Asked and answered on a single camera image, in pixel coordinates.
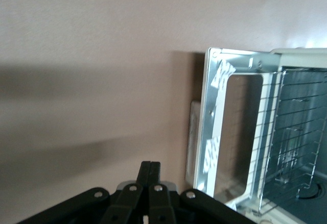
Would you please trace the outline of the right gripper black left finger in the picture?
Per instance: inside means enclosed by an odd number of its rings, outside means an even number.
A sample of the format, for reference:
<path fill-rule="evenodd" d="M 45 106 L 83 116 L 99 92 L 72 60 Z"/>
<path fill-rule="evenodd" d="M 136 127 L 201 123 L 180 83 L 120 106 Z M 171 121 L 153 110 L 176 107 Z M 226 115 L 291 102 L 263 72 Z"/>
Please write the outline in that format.
<path fill-rule="evenodd" d="M 92 188 L 20 223 L 127 223 L 141 199 L 150 166 L 150 161 L 143 161 L 136 181 L 124 183 L 114 194 Z"/>

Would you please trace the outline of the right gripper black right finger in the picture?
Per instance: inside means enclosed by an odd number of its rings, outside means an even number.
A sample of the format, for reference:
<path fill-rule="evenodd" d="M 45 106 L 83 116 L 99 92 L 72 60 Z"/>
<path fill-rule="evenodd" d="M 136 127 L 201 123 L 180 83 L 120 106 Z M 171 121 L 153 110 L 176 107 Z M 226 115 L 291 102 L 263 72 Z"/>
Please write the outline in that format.
<path fill-rule="evenodd" d="M 248 219 L 197 189 L 181 194 L 160 181 L 160 163 L 150 163 L 150 223 L 248 223 Z"/>

